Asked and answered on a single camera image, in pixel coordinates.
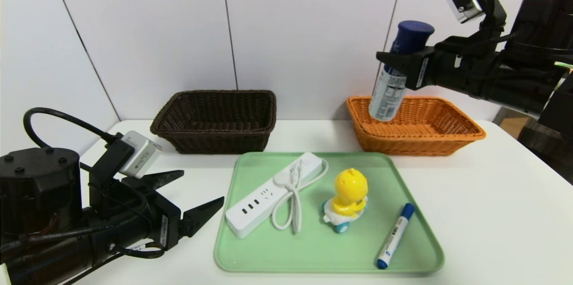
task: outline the white table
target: white table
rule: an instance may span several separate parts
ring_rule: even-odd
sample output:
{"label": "white table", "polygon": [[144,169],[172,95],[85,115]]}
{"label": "white table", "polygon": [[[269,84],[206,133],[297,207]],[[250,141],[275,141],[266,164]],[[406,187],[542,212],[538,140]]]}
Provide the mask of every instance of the white table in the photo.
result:
{"label": "white table", "polygon": [[[152,135],[150,125],[151,120],[127,120],[110,132],[135,130],[164,147],[149,173],[185,170],[184,177],[159,190],[162,195],[182,210],[227,195],[238,155],[180,155]],[[446,263],[432,275],[227,273],[213,255],[223,222],[220,210],[193,238],[183,238],[162,258],[120,258],[79,283],[573,284],[573,186],[495,124],[479,125],[487,138],[450,157],[392,157],[444,249]],[[90,148],[82,156],[84,163],[94,164],[103,146],[100,140]],[[351,122],[279,120],[266,151],[360,151],[360,146]],[[82,187],[87,205],[86,181]]]}

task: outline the power outlet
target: power outlet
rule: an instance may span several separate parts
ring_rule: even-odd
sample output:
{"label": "power outlet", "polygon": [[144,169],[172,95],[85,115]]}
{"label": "power outlet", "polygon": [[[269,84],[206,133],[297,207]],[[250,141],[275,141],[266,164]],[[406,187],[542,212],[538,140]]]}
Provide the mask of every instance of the power outlet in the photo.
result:
{"label": "power outlet", "polygon": [[278,200],[288,193],[287,189],[276,185],[276,181],[283,181],[285,177],[290,177],[291,170],[295,169],[295,165],[299,161],[302,165],[301,179],[303,182],[313,179],[323,169],[322,159],[306,152],[229,208],[225,212],[225,218],[227,218],[227,224],[237,237],[245,238],[270,216]]}

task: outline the spray can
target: spray can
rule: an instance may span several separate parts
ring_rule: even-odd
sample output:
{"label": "spray can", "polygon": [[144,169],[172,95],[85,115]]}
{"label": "spray can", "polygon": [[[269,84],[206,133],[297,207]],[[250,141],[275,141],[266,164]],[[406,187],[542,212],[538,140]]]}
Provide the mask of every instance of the spray can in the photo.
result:
{"label": "spray can", "polygon": [[[398,24],[398,34],[393,41],[391,53],[409,54],[418,52],[426,47],[434,27],[420,21],[402,21]],[[404,96],[406,95],[406,75],[384,65],[379,66],[378,80],[374,86],[374,94],[368,112],[370,116],[383,122],[392,120]]]}

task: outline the wicker basket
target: wicker basket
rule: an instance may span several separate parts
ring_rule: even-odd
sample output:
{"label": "wicker basket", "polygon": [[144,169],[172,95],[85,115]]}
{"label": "wicker basket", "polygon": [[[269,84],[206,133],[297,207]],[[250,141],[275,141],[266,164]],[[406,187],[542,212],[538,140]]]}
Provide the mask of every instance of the wicker basket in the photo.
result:
{"label": "wicker basket", "polygon": [[276,112],[272,91],[184,91],[163,106],[151,132],[182,154],[262,151]]}
{"label": "wicker basket", "polygon": [[450,155],[485,132],[452,103],[436,97],[405,97],[395,118],[379,122],[368,113],[372,97],[350,97],[346,106],[364,151],[390,155]]}

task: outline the toy duck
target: toy duck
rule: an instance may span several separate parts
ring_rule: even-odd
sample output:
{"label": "toy duck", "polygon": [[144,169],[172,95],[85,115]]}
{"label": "toy duck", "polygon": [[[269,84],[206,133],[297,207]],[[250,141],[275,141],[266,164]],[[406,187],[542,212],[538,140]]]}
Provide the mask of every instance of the toy duck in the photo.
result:
{"label": "toy duck", "polygon": [[368,181],[357,169],[342,171],[334,182],[336,196],[323,203],[325,222],[335,226],[341,234],[350,222],[360,218],[367,206]]}

